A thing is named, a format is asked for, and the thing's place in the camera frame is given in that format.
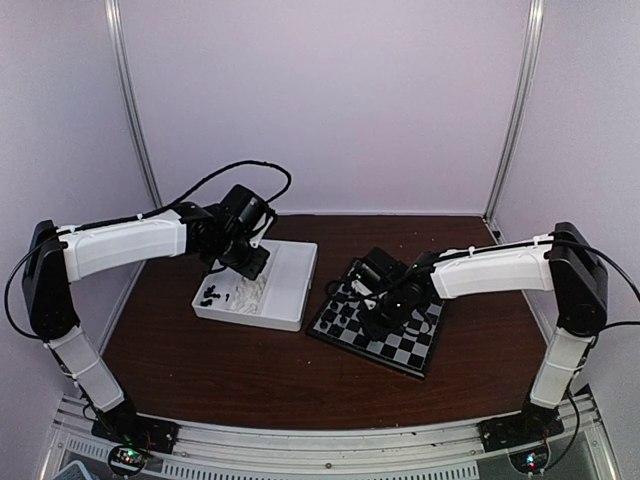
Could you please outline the black silver chessboard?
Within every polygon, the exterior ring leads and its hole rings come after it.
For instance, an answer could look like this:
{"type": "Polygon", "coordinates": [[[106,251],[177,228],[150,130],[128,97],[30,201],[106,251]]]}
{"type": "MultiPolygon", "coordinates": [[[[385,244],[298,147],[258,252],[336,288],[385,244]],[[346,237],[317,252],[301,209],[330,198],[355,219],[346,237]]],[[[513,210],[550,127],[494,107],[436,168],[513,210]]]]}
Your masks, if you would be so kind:
{"type": "Polygon", "coordinates": [[[335,294],[327,298],[313,320],[306,329],[306,334],[324,341],[332,346],[348,351],[354,355],[363,357],[369,361],[384,365],[404,374],[423,379],[428,371],[433,352],[441,331],[441,317],[445,312],[445,302],[435,300],[428,305],[420,306],[412,313],[412,320],[407,324],[405,332],[401,335],[389,334],[385,340],[369,340],[361,328],[359,312],[365,310],[364,302],[348,301],[346,298],[352,293],[350,278],[359,261],[351,261],[343,275],[336,282],[335,294]],[[340,287],[346,283],[350,287],[348,294],[342,293],[340,287]],[[340,308],[333,310],[330,302],[337,300],[340,308]],[[341,309],[345,304],[352,308],[345,324],[339,323],[341,309]],[[325,311],[334,311],[337,316],[330,323],[330,328],[323,331],[320,324],[325,311]],[[330,333],[333,325],[343,328],[340,337],[334,337],[330,333]]]}

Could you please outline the white compartment tray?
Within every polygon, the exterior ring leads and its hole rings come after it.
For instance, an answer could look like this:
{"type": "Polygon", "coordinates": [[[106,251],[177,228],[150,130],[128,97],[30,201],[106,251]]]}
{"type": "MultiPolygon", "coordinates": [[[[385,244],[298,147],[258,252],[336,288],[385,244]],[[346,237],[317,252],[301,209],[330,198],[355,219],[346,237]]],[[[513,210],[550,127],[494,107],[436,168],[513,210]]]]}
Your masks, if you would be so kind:
{"type": "Polygon", "coordinates": [[[298,332],[316,267],[318,245],[264,240],[270,252],[255,280],[226,269],[202,281],[191,306],[199,318],[298,332]]]}

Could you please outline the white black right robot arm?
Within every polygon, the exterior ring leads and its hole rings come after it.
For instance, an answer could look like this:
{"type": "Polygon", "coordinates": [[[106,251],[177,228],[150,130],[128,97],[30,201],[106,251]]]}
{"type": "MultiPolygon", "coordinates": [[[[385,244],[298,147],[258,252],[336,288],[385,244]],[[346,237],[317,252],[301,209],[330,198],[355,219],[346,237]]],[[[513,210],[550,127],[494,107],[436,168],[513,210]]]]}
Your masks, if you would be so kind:
{"type": "Polygon", "coordinates": [[[527,290],[554,293],[556,327],[512,423],[517,438],[530,442],[555,421],[569,383],[607,322],[608,272],[589,248],[574,224],[560,222],[551,233],[526,241],[424,252],[409,266],[379,254],[360,261],[351,287],[366,304],[363,321],[373,339],[432,300],[527,290]]]}

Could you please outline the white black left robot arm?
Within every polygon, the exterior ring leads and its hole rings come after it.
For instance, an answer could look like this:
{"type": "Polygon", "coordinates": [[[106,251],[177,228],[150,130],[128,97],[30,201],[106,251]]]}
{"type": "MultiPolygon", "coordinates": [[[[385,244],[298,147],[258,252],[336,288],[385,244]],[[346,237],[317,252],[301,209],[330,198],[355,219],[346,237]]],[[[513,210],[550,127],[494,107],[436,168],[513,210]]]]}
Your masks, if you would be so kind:
{"type": "Polygon", "coordinates": [[[254,280],[269,252],[261,246],[276,223],[269,201],[235,185],[223,199],[201,207],[178,201],[155,211],[92,224],[40,222],[28,253],[19,261],[31,330],[52,353],[123,444],[137,442],[144,424],[125,388],[81,325],[74,286],[104,272],[151,259],[197,256],[254,280]]]}

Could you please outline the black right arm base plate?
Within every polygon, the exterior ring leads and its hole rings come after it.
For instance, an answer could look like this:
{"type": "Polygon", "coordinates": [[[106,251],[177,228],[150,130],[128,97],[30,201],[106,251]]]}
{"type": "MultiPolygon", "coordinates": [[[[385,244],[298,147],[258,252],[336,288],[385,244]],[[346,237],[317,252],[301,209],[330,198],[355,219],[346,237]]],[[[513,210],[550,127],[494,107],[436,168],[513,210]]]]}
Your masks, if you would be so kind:
{"type": "Polygon", "coordinates": [[[543,421],[523,413],[494,417],[478,424],[480,440],[486,453],[541,442],[564,432],[561,420],[543,421]]]}

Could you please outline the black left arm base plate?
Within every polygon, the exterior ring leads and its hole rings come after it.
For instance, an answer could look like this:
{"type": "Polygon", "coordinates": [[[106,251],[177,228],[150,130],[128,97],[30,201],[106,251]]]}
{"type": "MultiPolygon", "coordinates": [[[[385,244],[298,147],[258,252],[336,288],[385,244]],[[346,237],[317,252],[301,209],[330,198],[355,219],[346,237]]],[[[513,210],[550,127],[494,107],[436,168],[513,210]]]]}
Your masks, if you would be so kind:
{"type": "Polygon", "coordinates": [[[168,420],[137,417],[132,433],[117,434],[114,428],[95,420],[91,434],[120,445],[133,446],[143,451],[171,454],[177,441],[179,425],[168,420]]]}

